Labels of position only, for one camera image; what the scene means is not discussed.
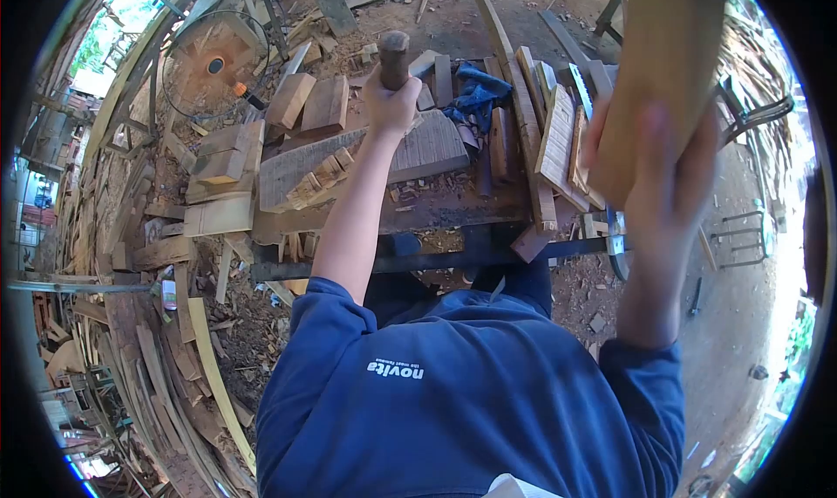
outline small wooden piece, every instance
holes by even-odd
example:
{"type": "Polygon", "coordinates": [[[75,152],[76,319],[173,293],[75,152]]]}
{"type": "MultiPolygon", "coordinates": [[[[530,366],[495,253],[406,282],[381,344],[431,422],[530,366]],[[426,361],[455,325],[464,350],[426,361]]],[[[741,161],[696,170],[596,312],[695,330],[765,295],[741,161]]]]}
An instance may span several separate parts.
{"type": "Polygon", "coordinates": [[[535,63],[531,59],[531,53],[526,46],[520,46],[515,53],[518,64],[521,66],[523,79],[526,80],[526,86],[529,89],[529,98],[531,104],[535,108],[535,116],[538,119],[538,128],[543,133],[547,122],[547,106],[543,99],[541,86],[535,74],[535,63]]]}
{"type": "Polygon", "coordinates": [[[110,321],[108,321],[107,314],[105,313],[105,307],[81,298],[75,299],[75,302],[73,303],[73,313],[76,315],[87,316],[105,325],[110,325],[110,321]]]}
{"type": "Polygon", "coordinates": [[[218,287],[215,289],[215,301],[218,304],[225,304],[229,282],[229,263],[232,259],[233,246],[225,241],[221,250],[221,263],[218,265],[218,287]]]}
{"type": "Polygon", "coordinates": [[[576,191],[567,177],[570,169],[572,145],[572,99],[563,86],[556,86],[552,93],[552,104],[547,116],[547,129],[541,140],[541,150],[535,171],[549,182],[581,212],[590,209],[590,202],[580,191],[576,191]]]}
{"type": "Polygon", "coordinates": [[[495,107],[491,111],[489,152],[491,154],[491,179],[496,185],[515,180],[517,166],[517,130],[507,109],[495,107]]]}
{"type": "Polygon", "coordinates": [[[619,78],[589,184],[621,210],[635,179],[637,112],[665,103],[676,156],[695,131],[717,66],[726,0],[630,0],[619,78]]]}
{"type": "Polygon", "coordinates": [[[443,109],[454,101],[454,87],[450,76],[450,55],[438,55],[434,60],[436,68],[436,107],[443,109]]]}
{"type": "Polygon", "coordinates": [[[224,417],[230,436],[233,437],[233,441],[238,446],[241,457],[249,467],[250,472],[255,474],[256,457],[253,454],[253,450],[250,449],[250,444],[245,437],[244,431],[241,430],[241,426],[238,424],[235,409],[233,409],[233,404],[229,401],[229,393],[227,393],[227,388],[224,385],[224,379],[221,378],[218,362],[215,360],[213,346],[209,337],[204,299],[190,298],[189,312],[192,315],[192,322],[194,324],[197,350],[200,352],[201,363],[204,364],[204,372],[206,373],[209,387],[215,396],[215,402],[218,404],[221,415],[224,417]]]}
{"type": "Polygon", "coordinates": [[[308,73],[288,75],[285,82],[276,90],[270,106],[267,107],[265,120],[272,126],[294,129],[296,119],[305,105],[308,95],[316,84],[316,78],[308,73]]]}
{"type": "Polygon", "coordinates": [[[427,0],[421,0],[421,5],[418,7],[418,15],[416,15],[416,23],[418,24],[421,22],[421,18],[424,15],[424,9],[427,7],[427,0]]]}
{"type": "Polygon", "coordinates": [[[344,75],[320,80],[308,95],[301,132],[310,136],[344,129],[348,101],[349,81],[344,75]]]}
{"type": "Polygon", "coordinates": [[[183,262],[174,264],[174,289],[177,294],[177,323],[180,340],[185,344],[195,339],[192,317],[189,314],[189,271],[183,262]]]}
{"type": "Polygon", "coordinates": [[[171,206],[160,203],[150,203],[146,206],[145,214],[150,217],[183,220],[183,217],[186,215],[186,206],[171,206]]]}
{"type": "Polygon", "coordinates": [[[191,238],[172,237],[146,245],[133,254],[134,267],[140,271],[159,269],[170,263],[186,262],[195,258],[195,246],[191,238]]]}
{"type": "Polygon", "coordinates": [[[421,92],[418,93],[416,99],[416,108],[419,111],[426,111],[435,107],[433,95],[430,93],[430,88],[426,84],[421,85],[421,92]]]}

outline sleeve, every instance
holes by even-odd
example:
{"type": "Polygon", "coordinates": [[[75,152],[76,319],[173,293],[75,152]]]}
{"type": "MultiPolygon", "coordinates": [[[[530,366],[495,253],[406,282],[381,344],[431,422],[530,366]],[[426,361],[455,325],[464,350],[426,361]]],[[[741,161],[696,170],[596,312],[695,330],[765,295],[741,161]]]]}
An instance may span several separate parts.
{"type": "Polygon", "coordinates": [[[599,353],[599,366],[631,429],[646,494],[674,495],[685,443],[680,345],[646,351],[610,340],[599,353]]]}
{"type": "Polygon", "coordinates": [[[290,312],[290,340],[256,417],[256,473],[270,474],[302,429],[343,352],[377,329],[375,315],[339,284],[314,277],[290,312]]]}

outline saw blade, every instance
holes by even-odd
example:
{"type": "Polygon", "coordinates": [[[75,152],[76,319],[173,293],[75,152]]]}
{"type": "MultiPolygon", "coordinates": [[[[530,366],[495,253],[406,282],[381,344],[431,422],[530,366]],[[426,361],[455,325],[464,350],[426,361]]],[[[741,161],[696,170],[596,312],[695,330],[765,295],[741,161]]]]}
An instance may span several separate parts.
{"type": "Polygon", "coordinates": [[[587,115],[587,119],[591,119],[592,102],[590,100],[590,93],[587,92],[587,86],[584,85],[584,78],[581,77],[581,71],[578,70],[576,64],[570,64],[570,73],[572,74],[572,79],[575,81],[578,94],[581,95],[581,104],[584,106],[584,113],[587,115]]]}

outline wooden workpiece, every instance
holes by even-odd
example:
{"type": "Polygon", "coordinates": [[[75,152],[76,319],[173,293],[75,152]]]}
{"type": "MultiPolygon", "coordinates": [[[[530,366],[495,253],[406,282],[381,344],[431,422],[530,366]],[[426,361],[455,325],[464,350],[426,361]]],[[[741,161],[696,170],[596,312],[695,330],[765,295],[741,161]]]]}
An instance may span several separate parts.
{"type": "Polygon", "coordinates": [[[450,75],[450,55],[438,55],[434,59],[436,80],[436,107],[443,109],[454,101],[454,87],[450,75]]]}
{"type": "Polygon", "coordinates": [[[589,184],[615,209],[633,187],[637,114],[662,100],[677,156],[695,131],[717,65],[725,0],[630,0],[619,78],[589,184]]]}
{"type": "Polygon", "coordinates": [[[568,180],[574,117],[572,98],[563,86],[557,85],[552,92],[547,128],[541,139],[535,171],[578,210],[585,212],[590,209],[590,202],[568,180]]]}
{"type": "Polygon", "coordinates": [[[552,189],[543,183],[535,173],[538,150],[541,147],[541,132],[538,119],[529,97],[526,80],[521,68],[515,60],[506,30],[503,29],[497,12],[491,0],[476,0],[483,21],[488,28],[491,46],[500,62],[500,70],[505,80],[511,84],[511,97],[515,105],[517,128],[520,132],[520,147],[523,160],[526,163],[527,181],[531,196],[532,216],[538,226],[539,233],[554,232],[558,229],[555,215],[555,203],[552,199],[552,189]]]}
{"type": "Polygon", "coordinates": [[[272,126],[294,129],[296,119],[316,84],[316,78],[308,73],[291,74],[276,90],[265,113],[265,121],[272,126]]]}
{"type": "Polygon", "coordinates": [[[300,133],[327,135],[346,127],[349,81],[344,75],[320,80],[308,95],[300,133]]]}

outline dirt floor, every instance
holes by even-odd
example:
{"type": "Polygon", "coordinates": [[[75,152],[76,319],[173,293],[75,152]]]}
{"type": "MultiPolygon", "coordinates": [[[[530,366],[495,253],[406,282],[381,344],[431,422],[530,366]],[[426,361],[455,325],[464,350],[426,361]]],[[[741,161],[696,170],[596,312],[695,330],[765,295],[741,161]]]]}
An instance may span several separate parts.
{"type": "MultiPolygon", "coordinates": [[[[295,0],[283,0],[290,9],[295,0]]],[[[484,58],[492,52],[485,26],[474,0],[429,0],[429,8],[416,25],[415,17],[421,0],[396,3],[385,0],[356,10],[360,31],[340,39],[340,46],[332,58],[316,64],[308,72],[318,78],[346,74],[349,78],[366,74],[370,68],[359,67],[350,61],[349,53],[357,52],[364,44],[374,43],[380,33],[399,28],[410,35],[410,51],[418,55],[424,49],[447,53],[452,58],[484,58]]],[[[551,64],[555,69],[567,63],[558,42],[552,36],[537,11],[546,9],[553,0],[492,0],[500,21],[505,26],[513,47],[529,46],[535,59],[551,64]]],[[[551,10],[569,13],[572,18],[565,26],[579,42],[586,40],[599,46],[599,53],[587,48],[592,58],[602,58],[606,64],[618,62],[619,47],[608,37],[597,39],[589,32],[595,19],[608,0],[554,0],[551,10]]],[[[310,0],[299,0],[292,17],[302,17],[313,7],[310,0]]],[[[263,88],[264,95],[272,95],[278,77],[278,67],[268,68],[263,88]]],[[[158,100],[162,131],[168,104],[158,100]]],[[[134,116],[141,118],[141,110],[134,116]]],[[[214,125],[204,125],[211,130],[214,125]]],[[[187,146],[198,140],[198,135],[183,121],[175,122],[174,132],[187,146]]],[[[724,230],[723,216],[751,211],[758,187],[748,164],[749,156],[741,149],[727,147],[721,154],[723,171],[718,180],[713,205],[704,228],[707,234],[724,230]]],[[[265,158],[269,150],[265,148],[265,158]]],[[[126,176],[120,159],[111,164],[111,180],[126,176]]],[[[157,156],[155,166],[158,179],[149,193],[149,201],[157,197],[181,198],[186,177],[178,172],[170,155],[157,156]]],[[[569,238],[570,228],[562,229],[569,238]]],[[[459,249],[461,236],[456,229],[428,232],[419,235],[423,252],[459,249]]],[[[742,245],[743,239],[736,245],[742,245]]],[[[247,268],[230,280],[227,304],[214,300],[218,257],[221,240],[214,237],[197,239],[202,257],[198,265],[197,289],[208,304],[210,325],[235,319],[229,329],[218,331],[227,358],[218,359],[225,383],[230,392],[252,410],[256,410],[271,367],[288,341],[288,309],[279,304],[271,306],[269,291],[255,289],[247,268]]],[[[719,263],[731,260],[728,239],[713,244],[719,263]]],[[[238,257],[232,263],[237,270],[238,257]]],[[[417,275],[427,284],[438,283],[441,291],[466,288],[461,272],[455,270],[424,271],[417,275]]],[[[583,256],[561,259],[552,271],[553,320],[569,329],[595,355],[608,338],[615,336],[614,320],[623,284],[616,280],[606,256],[583,256]],[[594,332],[589,323],[595,315],[606,322],[594,332]]],[[[683,321],[680,343],[684,353],[683,380],[686,394],[685,460],[678,496],[688,494],[688,484],[699,474],[709,474],[717,481],[726,479],[743,447],[753,420],[756,404],[762,394],[761,382],[748,378],[749,368],[763,360],[767,350],[767,322],[775,290],[772,262],[711,273],[698,242],[691,252],[688,276],[682,294],[683,321]],[[698,278],[703,278],[700,313],[687,317],[698,278]],[[706,469],[701,463],[713,451],[714,461],[706,469]]],[[[253,442],[255,426],[246,430],[253,442]]]]}

